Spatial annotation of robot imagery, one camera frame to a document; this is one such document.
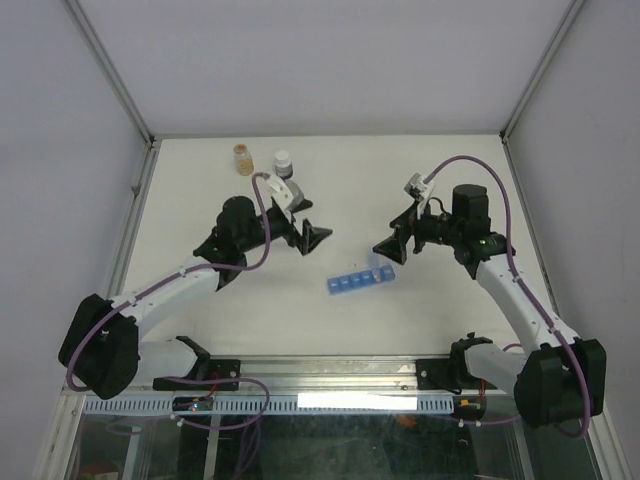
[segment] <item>metal frame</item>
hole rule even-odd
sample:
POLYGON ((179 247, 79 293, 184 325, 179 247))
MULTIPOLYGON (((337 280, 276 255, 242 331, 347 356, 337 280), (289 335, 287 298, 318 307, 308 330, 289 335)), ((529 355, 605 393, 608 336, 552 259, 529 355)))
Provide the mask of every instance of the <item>metal frame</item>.
MULTIPOLYGON (((111 61, 107 50, 102 44, 95 28, 80 4, 80 0, 61 0, 64 4, 70 19, 80 32, 83 40, 91 51, 96 64, 101 69, 106 81, 111 86, 114 94, 125 109, 127 115, 135 125, 141 137, 147 145, 147 152, 141 166, 138 180, 132 186, 133 198, 123 229, 122 238, 119 243, 116 255, 110 269, 110 278, 106 286, 109 296, 121 291, 127 273, 127 267, 133 251, 133 245, 137 235, 144 203, 151 184, 155 163, 157 160, 159 141, 154 141, 154 135, 138 110, 131 97, 124 81, 120 77, 117 69, 111 61)), ((534 243, 538 261, 541 266, 549 295, 553 301, 553 292, 550 288, 544 262, 540 256, 540 249, 535 235, 535 225, 533 224, 528 202, 522 191, 517 169, 514 165, 509 150, 509 138, 518 125, 520 118, 526 111, 535 92, 540 87, 549 66, 552 64, 558 49, 566 38, 575 20, 583 10, 586 0, 573 0, 563 18, 556 28, 549 44, 547 45, 540 61, 536 65, 533 74, 528 81, 521 97, 519 98, 508 122, 500 133, 503 138, 505 154, 514 177, 516 189, 523 205, 525 218, 534 243)), ((162 135, 162 138, 201 138, 201 135, 162 135)), ((302 389, 318 390, 327 388, 352 388, 359 391, 380 392, 415 392, 415 371, 411 371, 412 357, 247 357, 243 359, 243 371, 247 376, 256 375, 267 378, 269 383, 279 392, 299 391, 302 389), (307 366, 314 363, 322 367, 322 372, 305 371, 307 366), (369 371, 358 372, 349 362, 355 362, 360 367, 365 364, 374 366, 374 373, 369 371), (393 371, 403 364, 406 368, 393 371)), ((156 395, 149 390, 148 386, 142 385, 130 387, 126 393, 145 395, 156 395)), ((85 396, 63 389, 55 412, 52 427, 46 441, 46 448, 41 454, 41 458, 36 470, 38 479, 58 479, 64 478, 68 467, 69 459, 73 455, 73 442, 80 423, 79 412, 85 404, 85 396)), ((528 454, 526 444, 523 445, 523 438, 516 434, 516 443, 521 456, 528 454)), ((599 417, 594 417, 590 440, 593 455, 600 468, 604 479, 631 479, 631 472, 626 462, 624 452, 621 448, 615 429, 611 422, 611 417, 605 404, 604 412, 599 417)), ((525 470, 525 477, 529 477, 529 472, 525 470)))

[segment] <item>white wall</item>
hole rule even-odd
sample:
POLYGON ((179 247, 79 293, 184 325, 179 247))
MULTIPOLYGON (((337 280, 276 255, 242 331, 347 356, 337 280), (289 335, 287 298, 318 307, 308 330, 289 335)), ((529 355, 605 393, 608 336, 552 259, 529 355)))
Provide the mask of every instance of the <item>white wall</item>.
POLYGON ((28 479, 143 145, 61 2, 2 2, 0 65, 0 476, 28 479))
POLYGON ((608 353, 607 401, 640 476, 640 3, 592 0, 512 137, 561 313, 608 353))
POLYGON ((497 133, 570 0, 81 0, 155 134, 497 133))

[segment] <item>black wire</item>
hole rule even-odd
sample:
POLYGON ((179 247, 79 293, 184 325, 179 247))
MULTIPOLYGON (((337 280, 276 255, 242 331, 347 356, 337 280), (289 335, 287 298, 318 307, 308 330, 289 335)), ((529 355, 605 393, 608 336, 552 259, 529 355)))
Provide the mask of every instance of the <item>black wire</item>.
POLYGON ((438 205, 440 206, 440 211, 442 213, 446 213, 447 215, 451 215, 449 212, 447 212, 444 209, 444 203, 442 202, 442 200, 440 200, 438 197, 430 197, 429 200, 427 201, 427 203, 429 203, 431 200, 435 200, 438 203, 438 205))

